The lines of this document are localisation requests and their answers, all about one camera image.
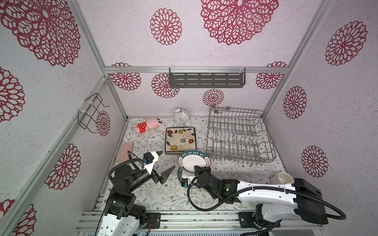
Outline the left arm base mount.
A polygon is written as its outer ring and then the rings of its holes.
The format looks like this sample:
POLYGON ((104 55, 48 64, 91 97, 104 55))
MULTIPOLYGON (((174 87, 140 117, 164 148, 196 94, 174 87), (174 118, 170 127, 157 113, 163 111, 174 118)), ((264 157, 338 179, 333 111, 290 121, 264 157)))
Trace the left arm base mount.
POLYGON ((160 212, 147 212, 144 206, 134 204, 130 216, 137 221, 140 229, 159 229, 161 222, 160 212))

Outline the white alarm clock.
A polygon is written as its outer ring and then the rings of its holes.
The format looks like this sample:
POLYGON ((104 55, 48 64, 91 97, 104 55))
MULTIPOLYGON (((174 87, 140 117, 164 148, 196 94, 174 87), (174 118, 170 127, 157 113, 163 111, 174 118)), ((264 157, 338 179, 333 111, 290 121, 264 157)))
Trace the white alarm clock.
POLYGON ((175 109, 174 119, 179 124, 185 124, 189 121, 188 112, 178 107, 175 109))

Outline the white ceramic mug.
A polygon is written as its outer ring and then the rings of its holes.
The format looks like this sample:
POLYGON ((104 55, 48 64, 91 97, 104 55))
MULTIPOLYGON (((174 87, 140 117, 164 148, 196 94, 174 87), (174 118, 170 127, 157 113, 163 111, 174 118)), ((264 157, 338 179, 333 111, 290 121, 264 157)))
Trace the white ceramic mug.
POLYGON ((271 178, 272 185, 284 185, 289 183, 294 183, 294 179, 290 174, 285 172, 280 172, 271 178))

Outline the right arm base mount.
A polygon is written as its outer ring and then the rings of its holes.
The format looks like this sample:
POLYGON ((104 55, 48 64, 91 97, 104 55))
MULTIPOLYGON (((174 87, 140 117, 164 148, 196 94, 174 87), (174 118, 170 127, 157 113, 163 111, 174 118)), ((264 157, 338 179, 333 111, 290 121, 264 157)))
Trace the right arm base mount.
POLYGON ((263 204, 257 204, 255 211, 242 211, 238 213, 241 228, 254 228, 262 230, 274 227, 275 222, 269 222, 262 216, 263 204))

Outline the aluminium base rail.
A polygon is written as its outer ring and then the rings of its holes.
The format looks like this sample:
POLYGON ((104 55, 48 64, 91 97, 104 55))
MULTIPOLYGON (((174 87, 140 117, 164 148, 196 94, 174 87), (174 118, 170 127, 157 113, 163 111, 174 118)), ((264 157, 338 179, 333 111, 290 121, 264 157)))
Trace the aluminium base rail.
MULTIPOLYGON (((161 222, 159 229, 153 231, 231 231, 255 230, 241 228, 239 211, 216 210, 201 211, 148 211, 160 212, 161 222)), ((85 211, 79 219, 75 233, 94 232, 99 223, 102 212, 85 211)), ((274 230, 324 230, 322 225, 307 223, 301 219, 283 220, 274 230)))

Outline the pink plush toy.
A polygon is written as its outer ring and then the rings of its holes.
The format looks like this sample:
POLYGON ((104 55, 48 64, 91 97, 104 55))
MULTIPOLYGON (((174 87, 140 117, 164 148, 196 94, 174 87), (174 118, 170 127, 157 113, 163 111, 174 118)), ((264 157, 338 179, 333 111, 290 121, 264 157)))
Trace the pink plush toy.
POLYGON ((158 128, 162 124, 162 121, 158 118, 148 118, 142 123, 135 124, 133 126, 134 130, 138 134, 145 133, 146 131, 158 128))

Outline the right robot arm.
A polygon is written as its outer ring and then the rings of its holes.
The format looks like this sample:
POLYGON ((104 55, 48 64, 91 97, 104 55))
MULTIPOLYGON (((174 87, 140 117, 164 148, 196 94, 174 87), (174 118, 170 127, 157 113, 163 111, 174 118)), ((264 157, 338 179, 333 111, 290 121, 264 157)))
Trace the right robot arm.
POLYGON ((283 219, 301 218, 318 224, 328 224, 325 206, 315 200, 301 196, 306 194, 322 200, 319 189, 304 179, 293 183, 270 185, 253 184, 232 179, 218 179, 211 174, 210 167, 195 166, 196 185, 210 196, 225 204, 260 202, 256 205, 256 223, 274 223, 283 219))

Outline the grey wall shelf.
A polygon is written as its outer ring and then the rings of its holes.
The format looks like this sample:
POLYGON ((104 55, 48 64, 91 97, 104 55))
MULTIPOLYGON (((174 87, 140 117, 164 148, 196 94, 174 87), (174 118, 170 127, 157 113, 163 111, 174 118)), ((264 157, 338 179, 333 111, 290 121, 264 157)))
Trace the grey wall shelf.
POLYGON ((170 87, 176 89, 239 89, 246 84, 246 74, 243 69, 237 73, 189 73, 174 72, 170 68, 168 81, 170 87))

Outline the pink rectangular block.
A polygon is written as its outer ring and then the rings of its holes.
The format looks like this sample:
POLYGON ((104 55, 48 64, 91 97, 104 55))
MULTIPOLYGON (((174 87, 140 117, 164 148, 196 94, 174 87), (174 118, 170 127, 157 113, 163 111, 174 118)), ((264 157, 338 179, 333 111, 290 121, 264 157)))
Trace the pink rectangular block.
POLYGON ((121 164, 123 162, 128 161, 129 152, 133 152, 134 143, 133 142, 124 142, 121 147, 121 152, 119 155, 118 163, 121 164))

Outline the white round plate four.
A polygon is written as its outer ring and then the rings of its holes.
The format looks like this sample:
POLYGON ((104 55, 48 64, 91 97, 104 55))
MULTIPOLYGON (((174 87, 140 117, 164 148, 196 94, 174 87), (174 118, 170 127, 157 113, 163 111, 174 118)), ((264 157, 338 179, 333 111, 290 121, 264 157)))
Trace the white round plate four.
POLYGON ((207 154, 198 150, 188 150, 178 156, 178 165, 184 171, 194 174, 195 166, 210 167, 211 160, 207 154))

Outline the white round plate three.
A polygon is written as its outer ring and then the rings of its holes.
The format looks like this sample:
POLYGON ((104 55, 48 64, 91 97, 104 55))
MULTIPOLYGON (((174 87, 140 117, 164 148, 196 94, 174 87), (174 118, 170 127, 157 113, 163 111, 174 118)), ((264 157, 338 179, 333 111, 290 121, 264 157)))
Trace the white round plate three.
POLYGON ((194 175, 194 174, 189 173, 189 172, 183 170, 182 168, 179 168, 177 176, 178 176, 178 181, 179 181, 179 183, 180 183, 180 179, 181 179, 181 178, 188 178, 189 181, 190 181, 190 184, 191 184, 191 182, 192 182, 193 179, 195 178, 195 175, 194 175))

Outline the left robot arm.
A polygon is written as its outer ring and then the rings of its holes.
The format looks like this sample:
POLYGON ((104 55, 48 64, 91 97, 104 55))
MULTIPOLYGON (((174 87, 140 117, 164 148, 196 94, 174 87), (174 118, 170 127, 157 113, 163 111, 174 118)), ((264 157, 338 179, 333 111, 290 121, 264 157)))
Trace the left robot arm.
POLYGON ((148 236, 151 229, 159 227, 155 220, 159 220, 160 215, 149 219, 146 207, 135 203, 133 192, 149 180, 165 184, 175 166, 158 174, 154 165, 163 151, 146 152, 142 159, 132 158, 132 154, 128 151, 129 159, 113 167, 107 174, 113 187, 97 225, 97 236, 138 236, 138 230, 144 228, 147 229, 144 235, 148 236))

